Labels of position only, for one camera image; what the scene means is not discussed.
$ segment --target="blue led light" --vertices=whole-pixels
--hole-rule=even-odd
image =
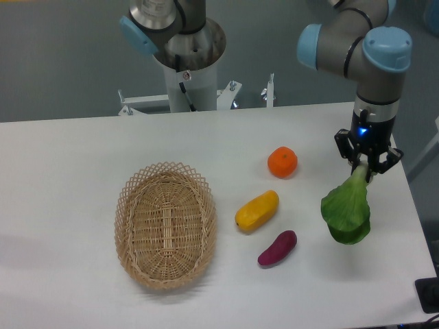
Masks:
[[[363,136],[368,130],[366,128],[358,128],[358,134]]]

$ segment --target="orange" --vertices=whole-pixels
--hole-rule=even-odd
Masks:
[[[270,173],[279,178],[291,175],[297,168],[297,155],[292,149],[281,146],[270,154],[267,161]]]

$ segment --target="purple sweet potato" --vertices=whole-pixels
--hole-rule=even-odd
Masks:
[[[297,244],[297,236],[294,231],[285,231],[279,234],[273,244],[268,247],[259,257],[261,266],[270,266],[283,260]]]

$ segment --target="yellow mango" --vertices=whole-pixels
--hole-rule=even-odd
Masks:
[[[278,205],[279,196],[273,190],[269,190],[237,211],[236,225],[246,232],[256,230],[274,216]]]

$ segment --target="vegetable leaf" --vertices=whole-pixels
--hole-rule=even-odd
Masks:
[[[358,243],[370,232],[367,170],[364,165],[359,165],[342,185],[322,199],[323,219],[337,242]]]

